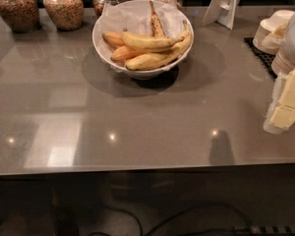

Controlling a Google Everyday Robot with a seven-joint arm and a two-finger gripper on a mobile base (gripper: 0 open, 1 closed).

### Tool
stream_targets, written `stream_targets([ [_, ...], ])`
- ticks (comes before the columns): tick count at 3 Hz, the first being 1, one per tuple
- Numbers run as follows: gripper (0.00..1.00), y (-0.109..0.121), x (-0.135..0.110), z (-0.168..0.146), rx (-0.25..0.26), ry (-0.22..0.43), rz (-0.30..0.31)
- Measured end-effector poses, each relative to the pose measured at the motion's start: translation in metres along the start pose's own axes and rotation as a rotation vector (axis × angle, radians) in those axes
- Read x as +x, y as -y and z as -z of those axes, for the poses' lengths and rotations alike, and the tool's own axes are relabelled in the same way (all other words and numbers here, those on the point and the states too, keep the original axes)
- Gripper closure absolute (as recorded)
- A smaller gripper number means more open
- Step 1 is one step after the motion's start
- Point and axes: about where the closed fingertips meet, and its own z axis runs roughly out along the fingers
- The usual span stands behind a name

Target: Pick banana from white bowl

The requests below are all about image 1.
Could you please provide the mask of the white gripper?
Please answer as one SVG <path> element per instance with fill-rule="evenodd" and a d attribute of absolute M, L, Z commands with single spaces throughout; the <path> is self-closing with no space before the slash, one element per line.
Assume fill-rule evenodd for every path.
<path fill-rule="evenodd" d="M 279 73 L 273 87 L 264 130 L 275 135 L 289 130 L 295 123 L 295 69 L 289 74 Z"/>

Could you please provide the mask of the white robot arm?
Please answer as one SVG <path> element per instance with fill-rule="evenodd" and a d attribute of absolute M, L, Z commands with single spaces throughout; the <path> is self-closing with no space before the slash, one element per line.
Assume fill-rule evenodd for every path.
<path fill-rule="evenodd" d="M 287 24 L 271 69 L 277 78 L 264 130 L 278 135 L 295 124 L 295 13 Z"/>

